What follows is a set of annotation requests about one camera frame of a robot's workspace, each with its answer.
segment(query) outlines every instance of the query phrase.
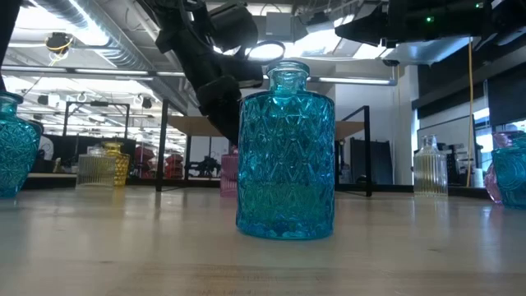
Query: bottle neck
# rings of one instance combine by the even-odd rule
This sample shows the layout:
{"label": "bottle neck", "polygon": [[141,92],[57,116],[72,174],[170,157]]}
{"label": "bottle neck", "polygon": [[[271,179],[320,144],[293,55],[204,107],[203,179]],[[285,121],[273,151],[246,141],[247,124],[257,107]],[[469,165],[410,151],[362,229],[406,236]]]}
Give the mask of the bottle neck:
{"label": "bottle neck", "polygon": [[16,107],[18,104],[10,99],[0,98],[0,113],[5,115],[16,115]]}
{"label": "bottle neck", "polygon": [[307,73],[303,71],[272,71],[270,90],[296,92],[307,89]]}
{"label": "bottle neck", "polygon": [[435,136],[423,136],[422,147],[435,147],[436,148],[436,137]]}

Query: table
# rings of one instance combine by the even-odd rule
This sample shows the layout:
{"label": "table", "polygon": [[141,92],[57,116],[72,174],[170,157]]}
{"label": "table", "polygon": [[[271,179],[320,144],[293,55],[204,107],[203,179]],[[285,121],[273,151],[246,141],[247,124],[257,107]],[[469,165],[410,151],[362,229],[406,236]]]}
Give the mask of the table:
{"label": "table", "polygon": [[524,295],[526,211],[337,193],[335,234],[240,234],[219,189],[23,191],[0,202],[0,295]]}

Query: yellow cord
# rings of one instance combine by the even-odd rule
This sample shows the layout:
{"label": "yellow cord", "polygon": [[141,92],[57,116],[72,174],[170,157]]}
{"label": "yellow cord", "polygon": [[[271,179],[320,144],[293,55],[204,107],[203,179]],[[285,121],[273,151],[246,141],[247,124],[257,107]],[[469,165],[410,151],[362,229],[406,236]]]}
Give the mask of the yellow cord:
{"label": "yellow cord", "polygon": [[69,46],[72,44],[72,42],[73,42],[73,38],[71,38],[67,44],[64,44],[63,46],[59,46],[59,47],[57,47],[57,48],[50,48],[50,47],[47,46],[47,45],[46,45],[46,47],[47,47],[49,50],[53,50],[53,51],[55,51],[55,50],[61,50],[61,52],[62,52],[62,50],[65,49],[66,47],[69,47]]}
{"label": "yellow cord", "polygon": [[469,73],[469,137],[468,137],[468,181],[466,187],[469,187],[471,179],[471,148],[473,143],[473,60],[471,53],[471,37],[468,44],[468,73]]}

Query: ceiling fixture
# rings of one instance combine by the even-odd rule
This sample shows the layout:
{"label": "ceiling fixture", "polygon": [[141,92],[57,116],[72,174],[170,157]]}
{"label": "ceiling fixture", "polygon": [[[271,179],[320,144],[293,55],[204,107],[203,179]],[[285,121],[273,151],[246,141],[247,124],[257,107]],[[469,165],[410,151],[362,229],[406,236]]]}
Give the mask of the ceiling fixture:
{"label": "ceiling fixture", "polygon": [[85,92],[82,91],[77,97],[76,97],[76,101],[79,102],[79,103],[84,103],[88,100],[88,97],[85,95]]}
{"label": "ceiling fixture", "polygon": [[39,95],[39,98],[36,100],[39,104],[48,105],[49,97],[47,95]]}
{"label": "ceiling fixture", "polygon": [[45,40],[48,50],[55,54],[66,54],[72,43],[73,38],[61,32],[53,32],[51,37]]}
{"label": "ceiling fixture", "polygon": [[100,115],[90,115],[88,116],[88,120],[90,123],[105,123],[106,118],[100,116]]}
{"label": "ceiling fixture", "polygon": [[152,106],[152,104],[151,104],[151,98],[144,98],[144,99],[142,100],[142,108],[144,108],[144,109],[150,109],[151,106]]}

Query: pink glass jar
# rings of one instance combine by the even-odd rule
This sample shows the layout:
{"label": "pink glass jar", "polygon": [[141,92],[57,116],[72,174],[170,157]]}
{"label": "pink glass jar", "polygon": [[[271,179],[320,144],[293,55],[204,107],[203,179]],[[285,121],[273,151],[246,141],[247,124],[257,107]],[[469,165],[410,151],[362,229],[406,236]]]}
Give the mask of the pink glass jar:
{"label": "pink glass jar", "polygon": [[221,197],[238,196],[238,154],[221,157]]}

